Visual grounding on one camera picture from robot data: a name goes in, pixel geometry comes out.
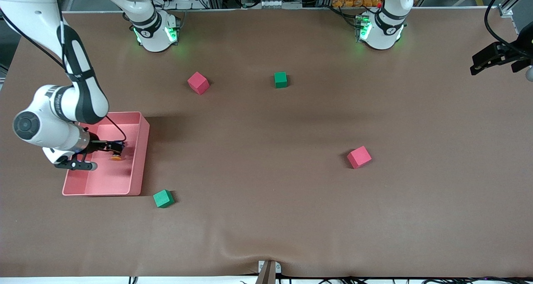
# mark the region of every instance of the brown table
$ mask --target brown table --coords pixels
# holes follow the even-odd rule
[[[22,41],[0,92],[0,275],[229,275],[274,259],[300,277],[533,276],[533,86],[510,66],[470,76],[494,41],[482,16],[413,10],[375,51],[329,11],[190,13],[179,46],[151,54],[120,14],[67,15],[111,110],[148,117],[142,196],[64,197],[65,171],[13,134],[39,86],[69,84]],[[374,159],[353,170],[361,145]],[[161,189],[177,204],[156,208]]]

